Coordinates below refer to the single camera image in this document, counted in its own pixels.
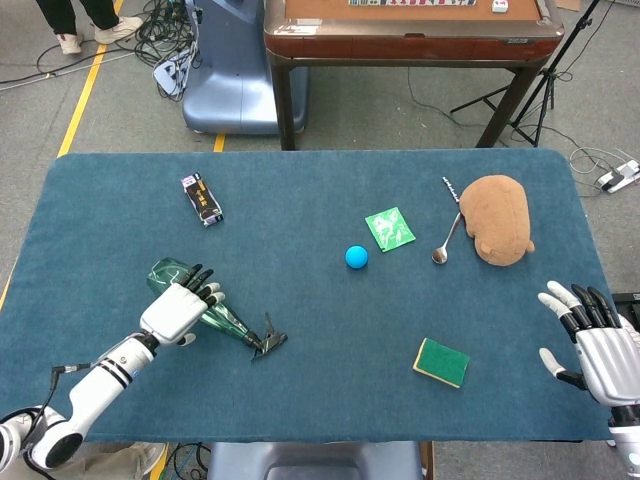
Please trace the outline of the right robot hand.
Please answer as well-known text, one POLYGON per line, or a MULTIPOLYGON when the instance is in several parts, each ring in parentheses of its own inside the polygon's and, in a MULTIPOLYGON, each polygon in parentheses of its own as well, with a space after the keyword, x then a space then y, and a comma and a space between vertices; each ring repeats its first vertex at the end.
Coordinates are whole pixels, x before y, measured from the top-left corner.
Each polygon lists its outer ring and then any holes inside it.
POLYGON ((555 280, 546 287, 537 298, 564 327, 580 365, 578 372, 570 371, 541 347, 539 356, 547 371, 606 407, 638 405, 639 336, 630 332, 630 323, 594 287, 573 284, 567 289, 555 280))

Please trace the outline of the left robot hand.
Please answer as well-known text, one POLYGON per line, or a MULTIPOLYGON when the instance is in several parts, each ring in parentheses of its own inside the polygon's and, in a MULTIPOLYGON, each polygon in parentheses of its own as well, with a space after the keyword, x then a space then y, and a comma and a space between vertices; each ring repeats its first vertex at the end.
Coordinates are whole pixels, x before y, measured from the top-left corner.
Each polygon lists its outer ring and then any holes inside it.
POLYGON ((161 294, 144 310, 140 328, 161 345, 182 342, 184 336, 204 313, 225 299, 218 283, 205 283, 214 270, 203 270, 201 264, 168 273, 153 275, 154 285, 162 286, 161 294))

